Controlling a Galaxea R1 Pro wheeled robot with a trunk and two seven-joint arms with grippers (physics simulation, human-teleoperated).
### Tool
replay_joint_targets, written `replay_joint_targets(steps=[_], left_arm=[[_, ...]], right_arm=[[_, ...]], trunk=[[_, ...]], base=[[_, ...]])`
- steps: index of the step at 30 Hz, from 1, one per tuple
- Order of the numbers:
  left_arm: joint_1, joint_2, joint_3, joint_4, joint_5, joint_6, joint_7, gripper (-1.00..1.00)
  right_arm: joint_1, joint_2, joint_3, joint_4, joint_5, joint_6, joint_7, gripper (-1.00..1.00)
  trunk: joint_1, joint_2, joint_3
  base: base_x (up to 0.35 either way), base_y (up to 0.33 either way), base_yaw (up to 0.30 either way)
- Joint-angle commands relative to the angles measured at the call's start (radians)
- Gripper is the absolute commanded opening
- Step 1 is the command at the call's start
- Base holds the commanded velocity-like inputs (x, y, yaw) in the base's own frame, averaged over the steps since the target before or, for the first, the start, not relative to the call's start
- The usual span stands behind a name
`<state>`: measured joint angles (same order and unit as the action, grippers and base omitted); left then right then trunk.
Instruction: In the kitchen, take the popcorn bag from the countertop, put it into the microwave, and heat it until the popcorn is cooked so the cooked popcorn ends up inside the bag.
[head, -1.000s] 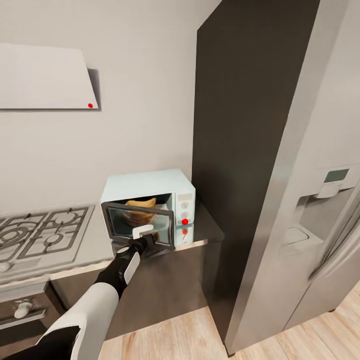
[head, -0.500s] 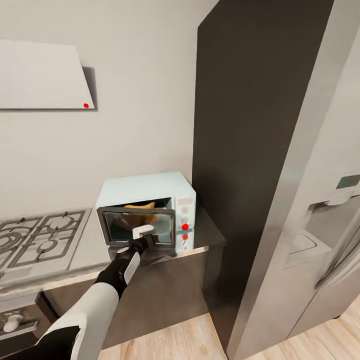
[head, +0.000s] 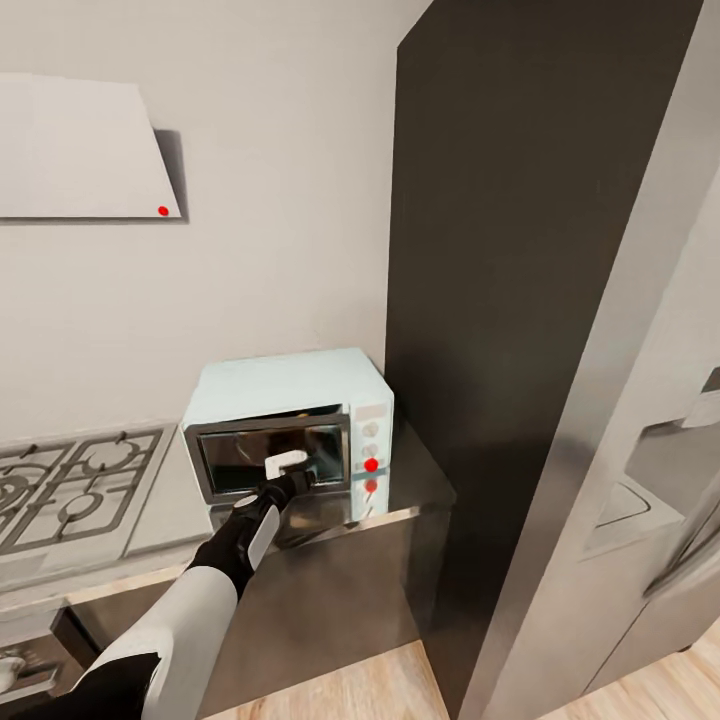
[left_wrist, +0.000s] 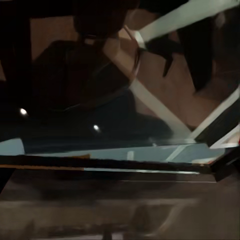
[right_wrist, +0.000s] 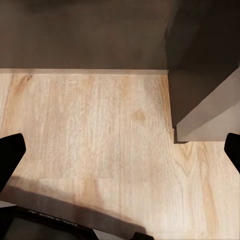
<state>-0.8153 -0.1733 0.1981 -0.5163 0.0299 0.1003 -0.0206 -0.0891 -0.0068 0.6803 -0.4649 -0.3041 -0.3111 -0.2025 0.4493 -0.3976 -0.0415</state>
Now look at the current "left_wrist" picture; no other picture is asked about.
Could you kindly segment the microwave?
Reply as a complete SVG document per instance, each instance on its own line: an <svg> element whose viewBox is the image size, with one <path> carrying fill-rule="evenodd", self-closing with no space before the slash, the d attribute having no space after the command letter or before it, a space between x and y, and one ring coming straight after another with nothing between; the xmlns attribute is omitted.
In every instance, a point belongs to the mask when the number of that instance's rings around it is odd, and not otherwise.
<svg viewBox="0 0 240 240"><path fill-rule="evenodd" d="M0 0L3 190L221 190L240 135L240 0Z"/></svg>

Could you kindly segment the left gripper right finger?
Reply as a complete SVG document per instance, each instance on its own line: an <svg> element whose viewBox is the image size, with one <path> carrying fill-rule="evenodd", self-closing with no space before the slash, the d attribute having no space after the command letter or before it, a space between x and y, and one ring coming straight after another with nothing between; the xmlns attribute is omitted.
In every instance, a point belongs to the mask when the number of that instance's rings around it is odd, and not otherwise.
<svg viewBox="0 0 240 240"><path fill-rule="evenodd" d="M240 173L240 135L228 133L224 151Z"/></svg>

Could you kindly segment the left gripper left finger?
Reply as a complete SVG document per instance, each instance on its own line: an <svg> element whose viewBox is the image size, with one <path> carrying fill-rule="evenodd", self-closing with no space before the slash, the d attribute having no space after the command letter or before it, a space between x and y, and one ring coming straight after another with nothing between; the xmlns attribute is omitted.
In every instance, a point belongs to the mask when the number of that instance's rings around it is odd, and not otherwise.
<svg viewBox="0 0 240 240"><path fill-rule="evenodd" d="M0 138L0 193L25 153L26 144L22 133Z"/></svg>

